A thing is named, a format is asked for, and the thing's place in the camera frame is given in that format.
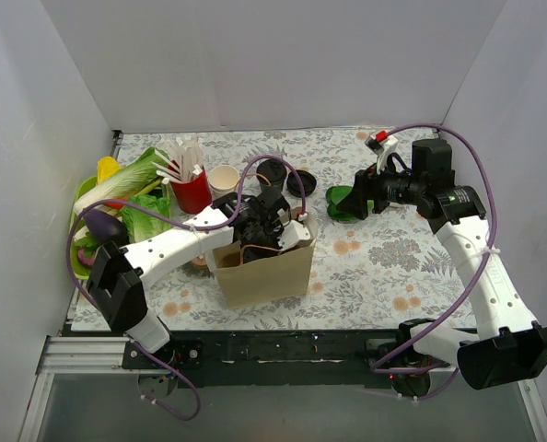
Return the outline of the brown paper bag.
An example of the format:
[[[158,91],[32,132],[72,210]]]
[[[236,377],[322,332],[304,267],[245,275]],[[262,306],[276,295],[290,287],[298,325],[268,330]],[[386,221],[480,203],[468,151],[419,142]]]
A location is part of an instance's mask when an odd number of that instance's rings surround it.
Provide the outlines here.
[[[247,262],[239,242],[205,254],[229,308],[247,308],[307,293],[311,264],[318,235],[312,215],[304,221],[309,237],[289,251]]]

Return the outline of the black sleeved paper cup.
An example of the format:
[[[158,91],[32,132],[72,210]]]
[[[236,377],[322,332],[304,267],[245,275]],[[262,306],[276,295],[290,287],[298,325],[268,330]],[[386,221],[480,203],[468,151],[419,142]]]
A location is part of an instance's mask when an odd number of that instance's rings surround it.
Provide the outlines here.
[[[284,183],[282,181],[268,184],[267,182],[261,182],[261,191],[264,196],[271,198],[279,198],[282,195]]]

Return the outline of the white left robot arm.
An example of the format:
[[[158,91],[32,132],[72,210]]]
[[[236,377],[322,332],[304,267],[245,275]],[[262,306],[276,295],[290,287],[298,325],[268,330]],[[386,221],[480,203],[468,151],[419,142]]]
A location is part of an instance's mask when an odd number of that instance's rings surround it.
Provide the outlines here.
[[[290,217],[290,205],[281,194],[231,192],[181,227],[125,246],[113,241],[101,246],[87,291],[113,332],[138,342],[151,366],[166,367],[175,347],[167,326],[147,306],[145,291],[192,259],[235,242],[279,251]]]

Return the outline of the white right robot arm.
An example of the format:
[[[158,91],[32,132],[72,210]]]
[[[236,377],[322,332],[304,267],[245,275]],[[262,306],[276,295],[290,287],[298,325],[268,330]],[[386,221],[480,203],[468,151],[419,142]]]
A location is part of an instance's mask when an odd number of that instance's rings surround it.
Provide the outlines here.
[[[450,328],[444,320],[405,321],[395,349],[373,370],[412,374],[429,356],[457,368],[476,390],[536,378],[547,366],[547,327],[526,307],[490,244],[495,222],[486,217],[477,192],[456,184],[451,146],[441,139],[415,141],[412,164],[406,166],[395,152],[397,144],[385,133],[367,139],[377,161],[355,174],[338,208],[364,220],[390,204],[415,206],[465,286],[477,332]]]

